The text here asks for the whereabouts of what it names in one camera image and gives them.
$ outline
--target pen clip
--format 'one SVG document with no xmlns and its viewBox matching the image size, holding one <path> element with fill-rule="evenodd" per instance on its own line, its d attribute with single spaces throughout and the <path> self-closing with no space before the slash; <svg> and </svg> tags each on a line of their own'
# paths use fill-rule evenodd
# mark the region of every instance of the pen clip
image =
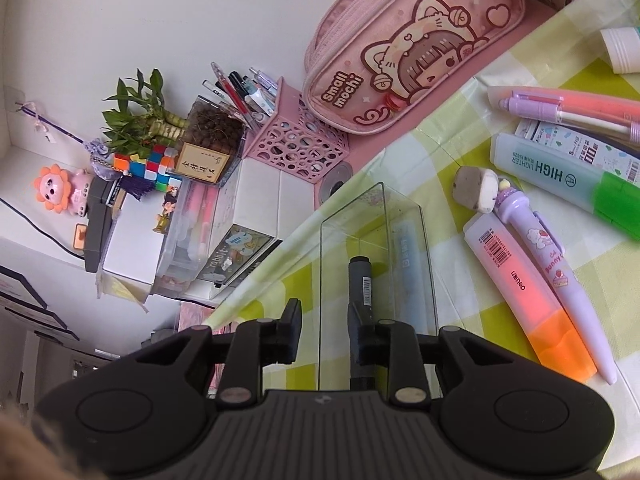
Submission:
<svg viewBox="0 0 640 480">
<path fill-rule="evenodd" d="M 553 97 L 553 96 L 549 96 L 539 92 L 532 92 L 530 90 L 526 90 L 524 92 L 513 91 L 511 93 L 511 96 L 517 99 L 525 99 L 527 101 L 536 101 L 540 103 L 548 103 L 550 105 L 558 105 L 558 106 L 562 104 L 562 101 L 564 101 L 564 99 L 560 96 Z"/>
<path fill-rule="evenodd" d="M 554 232 L 549 228 L 549 224 L 548 222 L 546 222 L 545 218 L 540 214 L 539 211 L 534 211 L 533 216 L 538 219 L 542 227 L 545 229 L 546 233 L 551 237 L 558 249 L 560 249 L 560 254 L 564 256 L 564 245 L 562 245 L 562 242 L 554 235 Z"/>
</svg>

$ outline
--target yellow green tablecloth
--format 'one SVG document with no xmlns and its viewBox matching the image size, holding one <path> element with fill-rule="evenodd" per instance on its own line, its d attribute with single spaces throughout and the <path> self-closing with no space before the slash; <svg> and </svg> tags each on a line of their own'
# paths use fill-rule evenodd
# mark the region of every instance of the yellow green tablecloth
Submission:
<svg viewBox="0 0 640 480">
<path fill-rule="evenodd" d="M 319 227 L 383 181 L 422 207 L 440 325 L 463 326 L 535 358 L 507 304 L 463 240 L 462 227 L 472 214 L 451 199 L 452 180 L 459 165 L 491 166 L 490 137 L 513 132 L 518 122 L 489 108 L 486 86 L 562 87 L 640 100 L 640 75 L 614 75 L 604 61 L 598 33 L 601 28 L 640 25 L 639 8 L 640 0 L 577 0 L 569 5 L 470 79 L 418 128 L 379 153 L 258 267 L 209 323 L 277 318 L 287 298 L 300 298 L 304 319 L 298 360 L 291 367 L 270 367 L 265 386 L 315 388 Z M 609 468 L 640 456 L 640 245 L 546 192 L 528 186 L 525 191 L 564 243 L 620 370 L 614 386 L 599 377 L 588 383 L 607 399 L 616 417 L 616 434 L 602 464 Z M 323 351 L 321 366 L 344 372 L 347 356 Z"/>
</svg>

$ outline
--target rubik's cube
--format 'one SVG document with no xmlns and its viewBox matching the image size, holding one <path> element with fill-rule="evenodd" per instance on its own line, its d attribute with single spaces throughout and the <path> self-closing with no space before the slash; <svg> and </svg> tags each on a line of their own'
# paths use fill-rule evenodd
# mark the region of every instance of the rubik's cube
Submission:
<svg viewBox="0 0 640 480">
<path fill-rule="evenodd" d="M 129 174 L 151 180 L 156 183 L 158 191 L 165 192 L 169 186 L 180 187 L 182 178 L 171 173 L 175 167 L 178 151 L 175 148 L 156 144 L 147 160 L 137 155 L 121 155 L 116 153 L 113 167 L 116 170 L 127 171 Z"/>
</svg>

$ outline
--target pencil case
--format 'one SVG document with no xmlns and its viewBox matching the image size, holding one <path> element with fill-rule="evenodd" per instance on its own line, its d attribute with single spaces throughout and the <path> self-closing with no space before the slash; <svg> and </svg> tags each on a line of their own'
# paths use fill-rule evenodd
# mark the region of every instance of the pencil case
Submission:
<svg viewBox="0 0 640 480">
<path fill-rule="evenodd" d="M 379 133 L 524 9 L 524 0 L 337 0 L 306 50 L 303 99 L 339 130 Z"/>
</svg>

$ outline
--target ribbed black surface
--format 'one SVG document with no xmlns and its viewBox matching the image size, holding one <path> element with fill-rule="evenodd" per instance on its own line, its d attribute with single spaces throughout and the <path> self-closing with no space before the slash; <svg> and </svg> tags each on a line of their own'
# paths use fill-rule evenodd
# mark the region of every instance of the ribbed black surface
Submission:
<svg viewBox="0 0 640 480">
<path fill-rule="evenodd" d="M 252 410 L 227 412 L 162 480 L 490 480 L 426 415 L 394 410 L 376 392 L 269 392 Z M 594 473 L 575 480 L 599 478 Z"/>
</svg>

